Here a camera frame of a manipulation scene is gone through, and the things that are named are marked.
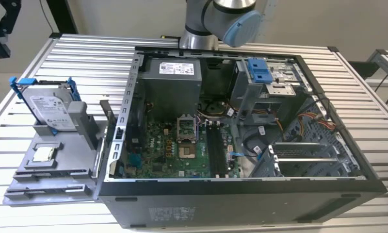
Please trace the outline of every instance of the power supply label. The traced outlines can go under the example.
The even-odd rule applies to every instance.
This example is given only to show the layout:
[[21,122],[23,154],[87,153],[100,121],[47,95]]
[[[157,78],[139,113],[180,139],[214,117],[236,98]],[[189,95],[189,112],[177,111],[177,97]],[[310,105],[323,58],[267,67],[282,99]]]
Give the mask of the power supply label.
[[161,62],[160,74],[195,75],[195,65],[192,63]]

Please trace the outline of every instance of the slotted aluminum workbench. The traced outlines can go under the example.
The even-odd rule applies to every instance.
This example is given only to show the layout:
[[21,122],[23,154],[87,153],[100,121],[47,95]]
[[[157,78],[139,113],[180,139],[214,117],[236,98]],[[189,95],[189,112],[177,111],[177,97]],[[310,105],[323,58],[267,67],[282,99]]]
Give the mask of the slotted aluminum workbench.
[[[137,39],[64,35],[49,39],[23,77],[65,81],[73,77],[88,114],[105,120],[99,100],[120,108],[135,46],[177,47],[173,39]],[[339,52],[327,47],[247,44],[220,50],[300,55],[316,76],[351,134],[388,188],[388,108]],[[104,204],[93,202],[12,208],[3,194],[28,149],[35,119],[12,92],[0,104],[0,232],[127,232]],[[291,231],[296,233],[388,232],[388,193],[324,224],[212,227],[208,230]],[[177,232],[202,228],[176,229]]]

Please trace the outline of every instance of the green circuit board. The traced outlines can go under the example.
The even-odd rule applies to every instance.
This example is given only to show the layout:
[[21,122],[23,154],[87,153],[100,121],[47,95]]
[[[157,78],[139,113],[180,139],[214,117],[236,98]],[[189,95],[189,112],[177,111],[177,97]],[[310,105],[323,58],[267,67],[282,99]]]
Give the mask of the green circuit board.
[[[222,127],[222,136],[227,139],[231,136],[230,127]],[[149,121],[145,130],[145,143],[141,150],[141,166],[139,168],[127,164],[127,176],[129,178],[211,178],[210,156],[207,150],[206,125],[199,125],[198,141],[192,145],[195,157],[181,158],[184,149],[177,142],[176,122],[164,123]],[[239,166],[228,171],[230,177],[239,177]]]

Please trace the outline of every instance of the motherboard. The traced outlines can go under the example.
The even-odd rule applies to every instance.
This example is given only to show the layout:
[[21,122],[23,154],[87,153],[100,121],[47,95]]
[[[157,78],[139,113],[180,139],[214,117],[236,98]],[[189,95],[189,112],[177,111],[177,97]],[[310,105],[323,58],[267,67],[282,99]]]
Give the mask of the motherboard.
[[187,116],[175,122],[148,120],[141,151],[129,153],[127,177],[240,177],[230,126],[206,123]]

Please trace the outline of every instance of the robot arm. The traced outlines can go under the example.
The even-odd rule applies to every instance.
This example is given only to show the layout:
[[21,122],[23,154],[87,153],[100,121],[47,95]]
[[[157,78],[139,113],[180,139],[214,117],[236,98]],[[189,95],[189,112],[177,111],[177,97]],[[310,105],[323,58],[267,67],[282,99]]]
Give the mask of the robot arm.
[[218,38],[239,47],[255,36],[262,15],[256,0],[187,0],[180,48],[218,50]]
[[12,33],[19,12],[21,9],[21,0],[0,0],[0,4],[5,9],[5,15],[0,20],[0,58],[11,57],[11,50],[4,44],[7,35]]

